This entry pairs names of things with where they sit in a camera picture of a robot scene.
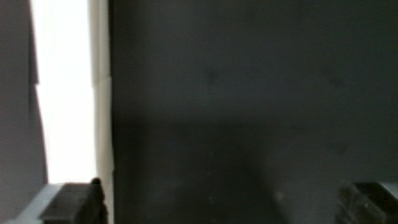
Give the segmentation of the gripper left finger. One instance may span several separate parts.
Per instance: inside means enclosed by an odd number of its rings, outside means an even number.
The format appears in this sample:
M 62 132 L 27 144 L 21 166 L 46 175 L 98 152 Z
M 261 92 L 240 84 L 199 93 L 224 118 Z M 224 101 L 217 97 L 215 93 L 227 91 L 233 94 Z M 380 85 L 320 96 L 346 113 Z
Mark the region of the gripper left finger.
M 16 224 L 108 224 L 101 180 L 48 184 L 16 217 Z

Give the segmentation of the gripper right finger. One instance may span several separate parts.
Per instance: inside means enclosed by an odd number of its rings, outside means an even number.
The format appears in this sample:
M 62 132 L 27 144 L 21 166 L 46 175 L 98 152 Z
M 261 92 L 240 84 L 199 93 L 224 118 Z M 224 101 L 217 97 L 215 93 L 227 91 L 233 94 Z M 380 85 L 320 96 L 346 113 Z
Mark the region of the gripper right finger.
M 398 224 L 398 182 L 350 182 L 341 186 L 336 224 Z

